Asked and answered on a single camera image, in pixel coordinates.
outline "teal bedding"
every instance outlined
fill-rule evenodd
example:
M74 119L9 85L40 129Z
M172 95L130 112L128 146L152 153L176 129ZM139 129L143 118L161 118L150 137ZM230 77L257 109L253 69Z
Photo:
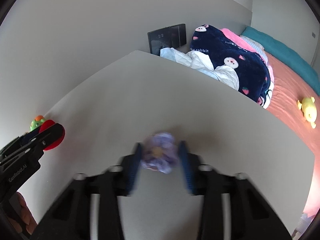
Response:
M297 52L271 36L249 26L244 30L242 35L259 42L266 52L290 67L310 87L312 87L318 96L320 95L320 82L317 72L301 58Z

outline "navy blue blanket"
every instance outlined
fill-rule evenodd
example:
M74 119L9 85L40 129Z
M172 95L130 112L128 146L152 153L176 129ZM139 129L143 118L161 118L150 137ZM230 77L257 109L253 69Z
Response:
M255 102L260 97L266 101L270 74L259 54L239 47L211 25L196 28L190 49L209 55L214 68L233 67L239 77L239 92Z

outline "black switch panel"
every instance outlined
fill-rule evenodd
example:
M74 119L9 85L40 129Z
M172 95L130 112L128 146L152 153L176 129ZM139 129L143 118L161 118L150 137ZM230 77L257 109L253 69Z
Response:
M160 55L160 49L179 48L187 44L186 25L179 24L148 33L150 53Z

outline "yellow plush toy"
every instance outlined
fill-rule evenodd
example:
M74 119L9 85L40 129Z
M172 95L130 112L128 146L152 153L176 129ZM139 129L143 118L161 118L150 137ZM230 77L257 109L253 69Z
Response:
M304 114L304 118L311 123L311 127L314 129L316 128L316 118L317 118L317 109L315 105L315 98L304 98L302 100L302 103L298 100L298 108L301 110Z

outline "table surface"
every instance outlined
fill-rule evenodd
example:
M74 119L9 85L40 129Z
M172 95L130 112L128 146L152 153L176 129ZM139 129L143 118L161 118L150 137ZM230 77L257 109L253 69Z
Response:
M303 211L314 165L308 147L257 103L176 62L132 52L81 83L46 117L66 136L20 189L38 221L75 173L101 173L159 131L186 140L222 173L247 173L290 232ZM125 236L195 239L200 206L180 167L168 175L141 170L134 194L120 198Z

